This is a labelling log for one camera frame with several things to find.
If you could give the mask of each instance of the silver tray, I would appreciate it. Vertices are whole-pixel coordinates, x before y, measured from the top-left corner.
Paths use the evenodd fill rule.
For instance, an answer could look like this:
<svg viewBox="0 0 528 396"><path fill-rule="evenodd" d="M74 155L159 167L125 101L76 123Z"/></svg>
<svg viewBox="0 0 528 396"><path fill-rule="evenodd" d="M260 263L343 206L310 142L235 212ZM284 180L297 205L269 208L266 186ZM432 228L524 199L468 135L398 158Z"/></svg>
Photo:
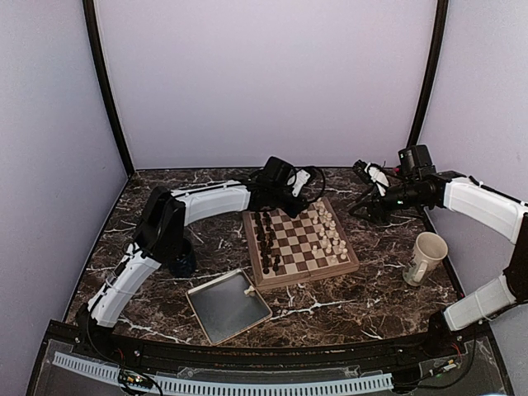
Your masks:
<svg viewBox="0 0 528 396"><path fill-rule="evenodd" d="M243 270L234 270L187 291L186 296L202 330L218 345L271 317L271 309Z"/></svg>

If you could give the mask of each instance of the white wall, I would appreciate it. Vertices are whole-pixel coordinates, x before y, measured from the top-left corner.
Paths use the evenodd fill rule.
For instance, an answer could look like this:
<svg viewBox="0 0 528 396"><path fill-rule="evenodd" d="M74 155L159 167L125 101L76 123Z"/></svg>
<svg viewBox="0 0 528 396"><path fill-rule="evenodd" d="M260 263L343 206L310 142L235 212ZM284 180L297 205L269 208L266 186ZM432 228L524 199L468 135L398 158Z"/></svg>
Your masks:
<svg viewBox="0 0 528 396"><path fill-rule="evenodd" d="M474 175L528 200L528 2L450 3L420 143L438 170ZM431 217L466 293L498 276L513 251L481 224L446 210ZM493 323L516 394L528 394L528 307Z"/></svg>
<svg viewBox="0 0 528 396"><path fill-rule="evenodd" d="M125 172L80 0L0 3L0 379L25 394Z"/></svg>
<svg viewBox="0 0 528 396"><path fill-rule="evenodd" d="M137 168L382 163L404 147L435 0L113 0L98 21Z"/></svg>

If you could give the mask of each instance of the black corner post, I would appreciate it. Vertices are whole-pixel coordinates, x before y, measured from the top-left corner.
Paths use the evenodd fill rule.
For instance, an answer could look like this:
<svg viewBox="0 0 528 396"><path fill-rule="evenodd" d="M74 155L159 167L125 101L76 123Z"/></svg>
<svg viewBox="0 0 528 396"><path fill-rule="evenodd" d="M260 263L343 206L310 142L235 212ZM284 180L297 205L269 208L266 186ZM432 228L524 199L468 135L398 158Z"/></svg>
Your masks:
<svg viewBox="0 0 528 396"><path fill-rule="evenodd" d="M440 58L440 49L446 27L447 6L449 0L438 0L436 3L435 25L432 29L431 48L427 59L426 72L423 77L422 90L418 98L418 105L412 122L411 132L407 141L407 147L418 143L423 121L426 118L427 106L431 98L432 86L435 81L436 67Z"/></svg>
<svg viewBox="0 0 528 396"><path fill-rule="evenodd" d="M84 18L86 20L86 28L88 32L88 39L92 47L93 63L96 67L97 79L99 80L99 88L101 89L102 99L105 103L106 113L110 121L110 127L114 134L115 143L121 156L121 161L125 167L128 177L134 174L134 164L130 153L126 147L125 136L121 129L119 117L117 116L116 104L110 88L110 81L106 73L105 59L102 54L101 38L99 36L99 29L97 28L96 10L93 0L82 0L84 7Z"/></svg>

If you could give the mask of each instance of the brown marble surface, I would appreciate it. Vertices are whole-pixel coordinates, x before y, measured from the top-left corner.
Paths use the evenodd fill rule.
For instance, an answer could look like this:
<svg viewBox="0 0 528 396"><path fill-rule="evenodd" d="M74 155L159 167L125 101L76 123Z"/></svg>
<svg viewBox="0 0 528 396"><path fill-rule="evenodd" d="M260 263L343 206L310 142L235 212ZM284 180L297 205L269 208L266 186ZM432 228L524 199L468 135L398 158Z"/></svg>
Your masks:
<svg viewBox="0 0 528 396"><path fill-rule="evenodd" d="M245 176L243 169L136 172L126 187L74 296L67 322L101 287L123 256L136 221L155 186L207 186ZM360 260L360 270L262 292L273 317L222 344L223 347L304 347L399 337L427 329L428 317L456 301L449 278L439 266L420 288L402 278L416 236L424 231L413 212L396 214L392 223L373 225L352 218L347 207L364 189L351 169L325 169L325 196ZM186 228L193 242L198 271L176 279L167 269L154 272L125 307L115 332L165 342L208 345L185 293L236 268L252 278L240 213L203 219Z"/></svg>

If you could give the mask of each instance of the mug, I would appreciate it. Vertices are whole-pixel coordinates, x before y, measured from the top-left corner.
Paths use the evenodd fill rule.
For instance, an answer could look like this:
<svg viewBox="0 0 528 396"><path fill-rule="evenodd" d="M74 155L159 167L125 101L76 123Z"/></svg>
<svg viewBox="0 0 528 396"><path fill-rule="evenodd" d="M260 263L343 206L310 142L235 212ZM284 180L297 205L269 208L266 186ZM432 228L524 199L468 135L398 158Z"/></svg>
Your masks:
<svg viewBox="0 0 528 396"><path fill-rule="evenodd" d="M412 264L403 270L404 280L411 286L420 286L447 256L446 241L435 233L421 233L414 243Z"/></svg>

